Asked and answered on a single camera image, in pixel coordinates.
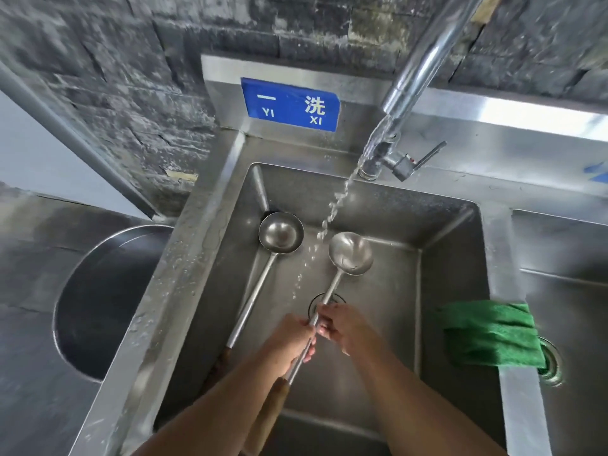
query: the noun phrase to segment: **adjacent sink compartment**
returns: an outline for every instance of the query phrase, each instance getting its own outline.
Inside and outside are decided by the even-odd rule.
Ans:
[[[306,236],[300,249],[280,256],[235,346],[232,364],[254,352],[288,312],[307,316],[309,303],[334,275],[327,242],[316,234],[344,179],[271,165],[261,168],[270,210],[298,215]],[[264,217],[251,169],[236,206],[171,383],[158,422],[191,403],[221,351],[239,308],[268,259],[257,229]],[[455,368],[443,355],[433,311],[454,300],[488,299],[482,224],[464,200],[356,181],[331,224],[368,237],[375,263],[363,276],[346,276],[337,293],[368,316],[406,366],[421,362],[423,380],[501,445],[504,422],[495,368]],[[422,351],[416,355],[416,307]],[[300,370],[264,454],[388,454],[375,413],[350,359],[319,340],[313,361]]]
[[[541,383],[554,456],[608,447],[608,227],[513,213],[520,283],[541,337],[561,357],[562,383]]]

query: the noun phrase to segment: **blue sign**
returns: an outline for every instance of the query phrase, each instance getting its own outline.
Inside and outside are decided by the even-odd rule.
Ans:
[[[241,78],[251,118],[335,132],[340,99],[334,93]]]

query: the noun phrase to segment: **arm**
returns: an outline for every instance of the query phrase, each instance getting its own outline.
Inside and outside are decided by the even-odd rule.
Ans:
[[[314,336],[306,322],[285,316],[258,352],[154,434],[135,456],[237,456],[272,384]]]
[[[320,306],[319,334],[353,359],[393,456],[506,456],[450,402],[418,379],[353,306]]]

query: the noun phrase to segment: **drain strainer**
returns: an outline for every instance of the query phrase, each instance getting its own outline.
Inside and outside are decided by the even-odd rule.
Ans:
[[[541,341],[542,353],[547,360],[547,366],[545,368],[538,368],[538,374],[541,376],[542,382],[555,387],[564,380],[564,376],[562,375],[562,356],[555,345],[551,344],[547,339],[539,337],[539,340]]]
[[[317,303],[321,302],[321,299],[323,298],[324,294],[325,293],[317,294],[313,298],[313,300],[310,301],[310,305],[308,306],[308,318],[309,319],[313,318],[313,315],[314,315],[315,311],[317,310]],[[331,302],[346,304],[346,301],[344,300],[344,298],[342,296],[340,296],[339,294],[336,294],[336,293],[333,293],[331,295],[330,303]]]

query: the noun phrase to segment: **green towel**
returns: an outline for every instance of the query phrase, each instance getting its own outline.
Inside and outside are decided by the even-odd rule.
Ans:
[[[453,302],[438,314],[447,357],[457,365],[546,367],[527,304]]]

